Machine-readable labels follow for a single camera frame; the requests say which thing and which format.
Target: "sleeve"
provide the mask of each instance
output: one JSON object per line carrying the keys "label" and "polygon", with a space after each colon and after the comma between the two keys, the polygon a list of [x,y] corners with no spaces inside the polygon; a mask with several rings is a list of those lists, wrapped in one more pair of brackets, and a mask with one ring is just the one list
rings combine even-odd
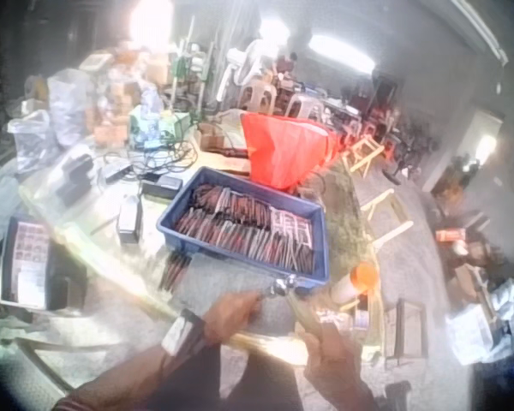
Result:
{"label": "sleeve", "polygon": [[95,411],[70,396],[61,398],[51,409],[51,411]]}

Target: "bottle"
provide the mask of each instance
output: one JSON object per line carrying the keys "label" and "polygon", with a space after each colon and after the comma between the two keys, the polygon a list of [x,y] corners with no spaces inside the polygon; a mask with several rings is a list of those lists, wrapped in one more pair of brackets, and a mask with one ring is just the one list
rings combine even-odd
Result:
{"label": "bottle", "polygon": [[164,103],[162,103],[156,87],[147,87],[140,102],[140,117],[146,124],[145,127],[140,128],[140,132],[143,134],[140,139],[146,149],[157,148],[162,144],[160,142],[159,120],[163,110]]}
{"label": "bottle", "polygon": [[369,263],[361,262],[350,274],[347,274],[335,284],[330,296],[336,304],[345,304],[354,300],[358,295],[366,294],[379,284],[379,273]]}

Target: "plastic bottle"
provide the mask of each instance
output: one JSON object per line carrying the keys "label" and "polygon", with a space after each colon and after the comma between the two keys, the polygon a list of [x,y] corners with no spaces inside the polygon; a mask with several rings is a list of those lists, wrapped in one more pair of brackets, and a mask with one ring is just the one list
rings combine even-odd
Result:
{"label": "plastic bottle", "polygon": [[145,148],[156,148],[160,146],[160,113],[164,110],[164,103],[158,95],[156,87],[148,87],[141,95],[140,116],[146,123],[141,128],[142,140]]}

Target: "wristwatch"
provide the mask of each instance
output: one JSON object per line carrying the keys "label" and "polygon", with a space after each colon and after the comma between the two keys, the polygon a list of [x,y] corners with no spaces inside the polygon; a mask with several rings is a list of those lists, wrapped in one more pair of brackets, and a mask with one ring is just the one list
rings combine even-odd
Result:
{"label": "wristwatch", "polygon": [[191,311],[184,309],[162,340],[162,348],[178,361],[185,361],[206,346],[204,326],[206,323]]}

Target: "fan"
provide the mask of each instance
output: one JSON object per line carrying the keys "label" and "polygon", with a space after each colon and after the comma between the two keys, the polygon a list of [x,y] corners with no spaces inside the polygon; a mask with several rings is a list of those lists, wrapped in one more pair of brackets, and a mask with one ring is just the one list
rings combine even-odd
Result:
{"label": "fan", "polygon": [[223,101],[224,92],[230,83],[230,78],[237,86],[243,86],[248,83],[251,78],[259,74],[263,66],[263,57],[266,54],[267,43],[263,39],[254,40],[245,51],[238,49],[230,49],[226,55],[229,62],[226,70],[223,73],[223,78],[219,83],[217,91],[217,101]]}

